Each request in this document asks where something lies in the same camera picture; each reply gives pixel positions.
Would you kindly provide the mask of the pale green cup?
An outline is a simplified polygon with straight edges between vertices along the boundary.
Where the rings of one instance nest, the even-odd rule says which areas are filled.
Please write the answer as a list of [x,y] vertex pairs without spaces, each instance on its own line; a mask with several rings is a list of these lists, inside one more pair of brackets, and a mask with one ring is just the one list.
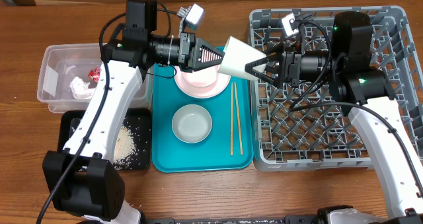
[[225,55],[217,70],[218,73],[250,81],[258,80],[257,77],[245,71],[245,65],[266,57],[263,52],[232,36],[227,40],[223,52]]

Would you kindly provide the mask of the grey bowl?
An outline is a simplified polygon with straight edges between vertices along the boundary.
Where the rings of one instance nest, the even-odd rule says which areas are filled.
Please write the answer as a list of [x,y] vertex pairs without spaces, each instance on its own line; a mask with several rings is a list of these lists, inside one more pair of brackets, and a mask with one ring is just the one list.
[[172,118],[174,135],[185,143],[199,143],[210,134],[213,122],[210,113],[197,104],[180,107]]

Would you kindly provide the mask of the red snack wrapper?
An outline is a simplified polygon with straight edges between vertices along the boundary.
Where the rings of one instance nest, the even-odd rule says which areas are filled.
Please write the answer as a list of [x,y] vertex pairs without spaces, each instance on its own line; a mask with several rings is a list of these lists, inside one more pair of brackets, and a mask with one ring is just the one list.
[[96,67],[95,69],[90,70],[88,74],[89,79],[97,83],[100,79],[100,72],[100,67]]

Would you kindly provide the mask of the white napkin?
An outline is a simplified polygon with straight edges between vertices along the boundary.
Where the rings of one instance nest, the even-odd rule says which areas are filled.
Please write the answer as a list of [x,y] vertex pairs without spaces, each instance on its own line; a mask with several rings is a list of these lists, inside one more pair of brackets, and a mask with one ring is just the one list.
[[84,82],[79,77],[75,77],[69,84],[74,99],[85,100],[92,99],[95,88],[89,88],[90,83]]

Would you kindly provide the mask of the white rice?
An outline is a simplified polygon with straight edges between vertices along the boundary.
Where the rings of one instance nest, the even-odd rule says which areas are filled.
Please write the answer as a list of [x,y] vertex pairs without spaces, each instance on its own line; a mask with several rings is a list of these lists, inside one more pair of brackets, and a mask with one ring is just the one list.
[[143,140],[141,128],[122,125],[113,154],[116,170],[139,170],[149,166],[148,141]]

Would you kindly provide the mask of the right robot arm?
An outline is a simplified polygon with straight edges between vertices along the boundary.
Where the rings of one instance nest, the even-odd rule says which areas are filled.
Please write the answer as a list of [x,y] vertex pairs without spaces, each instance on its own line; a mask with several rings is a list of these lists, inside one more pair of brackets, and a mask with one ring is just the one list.
[[338,13],[326,52],[274,46],[244,70],[275,87],[328,83],[332,100],[359,133],[381,183],[388,223],[422,222],[422,163],[404,128],[387,75],[371,65],[373,27],[357,11]]

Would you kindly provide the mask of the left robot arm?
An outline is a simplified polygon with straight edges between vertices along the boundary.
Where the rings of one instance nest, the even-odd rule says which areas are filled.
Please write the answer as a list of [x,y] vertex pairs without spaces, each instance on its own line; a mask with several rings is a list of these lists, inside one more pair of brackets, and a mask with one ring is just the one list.
[[114,150],[128,108],[149,69],[200,71],[222,62],[224,53],[193,32],[156,34],[158,0],[127,0],[115,29],[99,44],[100,77],[77,129],[61,151],[48,151],[42,168],[50,194],[46,205],[84,217],[89,223],[144,223],[125,199],[125,183],[114,168]]

